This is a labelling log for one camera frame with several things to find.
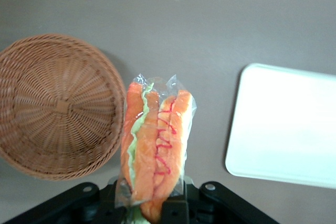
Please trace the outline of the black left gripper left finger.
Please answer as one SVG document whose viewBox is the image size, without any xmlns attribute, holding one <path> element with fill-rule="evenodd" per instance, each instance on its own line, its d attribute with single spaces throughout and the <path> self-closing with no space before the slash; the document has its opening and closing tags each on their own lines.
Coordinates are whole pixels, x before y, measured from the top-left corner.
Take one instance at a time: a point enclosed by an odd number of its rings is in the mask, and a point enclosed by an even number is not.
<svg viewBox="0 0 336 224">
<path fill-rule="evenodd" d="M 125 207 L 116 207 L 117 179 L 105 188 L 85 182 L 30 208 L 6 223 L 127 223 Z"/>
</svg>

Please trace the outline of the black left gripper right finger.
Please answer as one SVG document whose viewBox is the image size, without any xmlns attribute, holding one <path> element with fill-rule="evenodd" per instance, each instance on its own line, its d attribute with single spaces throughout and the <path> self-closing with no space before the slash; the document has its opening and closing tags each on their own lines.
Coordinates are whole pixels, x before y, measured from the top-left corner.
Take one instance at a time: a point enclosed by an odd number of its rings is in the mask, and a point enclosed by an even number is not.
<svg viewBox="0 0 336 224">
<path fill-rule="evenodd" d="M 184 177 L 184 194 L 163 204 L 161 223 L 268 223 L 277 221 L 219 182 L 200 188 Z"/>
</svg>

